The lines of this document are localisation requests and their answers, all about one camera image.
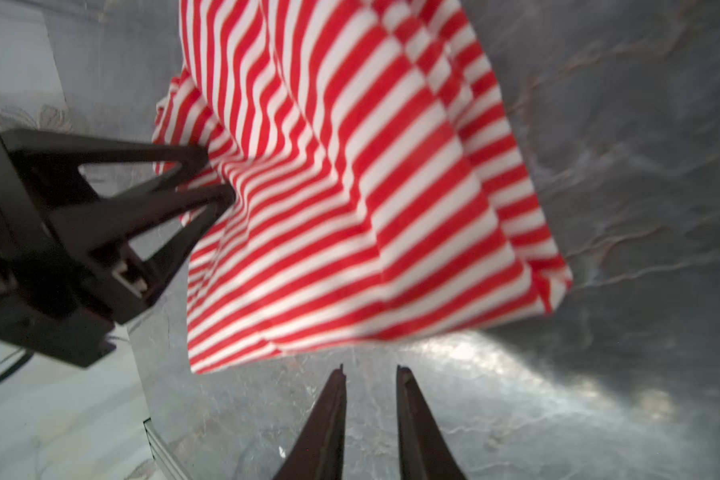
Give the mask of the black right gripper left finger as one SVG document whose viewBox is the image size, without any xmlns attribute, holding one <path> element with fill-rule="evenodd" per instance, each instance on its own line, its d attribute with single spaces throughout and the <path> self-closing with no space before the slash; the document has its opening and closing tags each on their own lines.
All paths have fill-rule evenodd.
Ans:
<svg viewBox="0 0 720 480">
<path fill-rule="evenodd" d="M 339 367 L 329 375 L 290 454 L 273 479 L 340 480 L 346 409 L 346 375 Z"/>
</svg>

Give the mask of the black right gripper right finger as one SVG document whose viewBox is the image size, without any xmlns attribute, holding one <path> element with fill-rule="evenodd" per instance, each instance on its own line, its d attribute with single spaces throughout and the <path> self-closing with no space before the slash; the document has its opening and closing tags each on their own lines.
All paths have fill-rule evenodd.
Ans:
<svg viewBox="0 0 720 480">
<path fill-rule="evenodd" d="M 403 480 L 465 480 L 408 367 L 397 366 L 396 405 Z"/>
</svg>

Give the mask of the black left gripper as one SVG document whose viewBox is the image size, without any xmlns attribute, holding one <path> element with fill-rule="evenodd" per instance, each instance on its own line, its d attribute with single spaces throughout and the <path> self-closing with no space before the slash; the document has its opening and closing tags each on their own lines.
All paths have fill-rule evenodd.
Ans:
<svg viewBox="0 0 720 480">
<path fill-rule="evenodd" d="M 170 163 L 119 196 L 87 164 Z M 235 202 L 226 185 L 173 191 L 208 163 L 197 146 L 29 129 L 0 132 L 0 342 L 88 368 L 151 308 Z"/>
</svg>

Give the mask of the red white striped tank top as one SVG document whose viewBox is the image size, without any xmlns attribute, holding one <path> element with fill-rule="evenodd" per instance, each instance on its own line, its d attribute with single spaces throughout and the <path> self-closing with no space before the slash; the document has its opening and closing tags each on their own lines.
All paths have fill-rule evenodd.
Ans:
<svg viewBox="0 0 720 480">
<path fill-rule="evenodd" d="M 457 1 L 183 1 L 153 139 L 235 205 L 194 248 L 190 369 L 554 311 L 573 283 Z"/>
</svg>

